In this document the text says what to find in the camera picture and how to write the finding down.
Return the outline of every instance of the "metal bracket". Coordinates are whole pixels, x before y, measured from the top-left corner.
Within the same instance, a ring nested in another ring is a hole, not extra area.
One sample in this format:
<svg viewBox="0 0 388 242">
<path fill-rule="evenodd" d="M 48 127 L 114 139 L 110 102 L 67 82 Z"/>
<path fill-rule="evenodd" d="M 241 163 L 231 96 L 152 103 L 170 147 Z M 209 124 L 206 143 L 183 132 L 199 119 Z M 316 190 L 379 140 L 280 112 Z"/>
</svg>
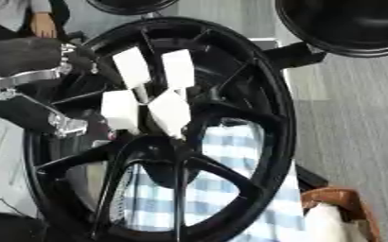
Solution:
<svg viewBox="0 0 388 242">
<path fill-rule="evenodd" d="M 282 70 L 320 63 L 326 57 L 327 52 L 301 42 L 266 50 L 264 54 L 277 68 Z"/>
</svg>

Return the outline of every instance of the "person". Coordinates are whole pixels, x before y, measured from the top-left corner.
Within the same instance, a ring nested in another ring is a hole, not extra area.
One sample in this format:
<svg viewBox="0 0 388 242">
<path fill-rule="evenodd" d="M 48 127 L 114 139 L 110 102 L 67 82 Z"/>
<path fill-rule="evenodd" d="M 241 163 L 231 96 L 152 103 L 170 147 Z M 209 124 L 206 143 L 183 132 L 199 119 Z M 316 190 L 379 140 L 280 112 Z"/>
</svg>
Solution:
<svg viewBox="0 0 388 242">
<path fill-rule="evenodd" d="M 64 0 L 0 0 L 0 41 L 37 36 L 65 41 Z"/>
</svg>

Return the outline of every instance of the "cable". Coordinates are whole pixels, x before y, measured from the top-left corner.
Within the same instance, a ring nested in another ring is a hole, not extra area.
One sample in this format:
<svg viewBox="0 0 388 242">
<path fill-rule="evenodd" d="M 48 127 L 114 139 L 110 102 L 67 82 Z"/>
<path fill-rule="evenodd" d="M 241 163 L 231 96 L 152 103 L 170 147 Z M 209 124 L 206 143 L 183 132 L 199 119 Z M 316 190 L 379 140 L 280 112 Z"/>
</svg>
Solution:
<svg viewBox="0 0 388 242">
<path fill-rule="evenodd" d="M 17 208 L 11 206 L 8 202 L 6 202 L 4 199 L 0 199 L 1 202 L 3 202 L 4 205 L 6 205 L 7 207 L 9 207 L 11 210 L 13 210 L 16 214 L 20 215 L 20 216 L 24 216 L 24 217 L 30 217 L 22 212 L 20 212 Z"/>
</svg>

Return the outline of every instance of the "white cloth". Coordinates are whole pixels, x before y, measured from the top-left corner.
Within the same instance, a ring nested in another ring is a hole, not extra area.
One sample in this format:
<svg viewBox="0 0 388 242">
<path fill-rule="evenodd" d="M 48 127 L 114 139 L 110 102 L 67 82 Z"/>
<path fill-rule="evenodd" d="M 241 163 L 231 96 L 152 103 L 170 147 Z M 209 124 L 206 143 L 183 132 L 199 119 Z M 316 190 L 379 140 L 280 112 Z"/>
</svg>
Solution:
<svg viewBox="0 0 388 242">
<path fill-rule="evenodd" d="M 336 206 L 319 203 L 306 215 L 310 242 L 366 242 L 354 224 L 344 223 Z"/>
<path fill-rule="evenodd" d="M 19 30 L 27 8 L 33 12 L 51 12 L 49 0 L 0 0 L 0 26 L 12 31 Z"/>
</svg>

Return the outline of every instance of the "white block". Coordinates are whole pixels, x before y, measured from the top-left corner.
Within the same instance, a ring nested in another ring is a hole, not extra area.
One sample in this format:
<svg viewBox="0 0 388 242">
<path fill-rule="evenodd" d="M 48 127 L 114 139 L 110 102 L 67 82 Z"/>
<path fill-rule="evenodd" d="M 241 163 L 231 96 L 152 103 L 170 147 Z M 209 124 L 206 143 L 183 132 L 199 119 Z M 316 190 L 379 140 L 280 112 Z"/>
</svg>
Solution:
<svg viewBox="0 0 388 242">
<path fill-rule="evenodd" d="M 138 102 L 132 91 L 113 91 L 103 94 L 101 115 L 112 130 L 138 133 Z"/>
<path fill-rule="evenodd" d="M 184 89 L 195 85 L 195 69 L 187 49 L 166 53 L 162 56 L 168 88 Z"/>
<path fill-rule="evenodd" d="M 144 85 L 151 80 L 149 66 L 138 47 L 114 55 L 113 60 L 128 89 Z"/>
<path fill-rule="evenodd" d="M 149 104 L 156 124 L 168 135 L 182 137 L 182 128 L 191 121 L 188 103 L 172 90 L 167 90 Z"/>
</svg>

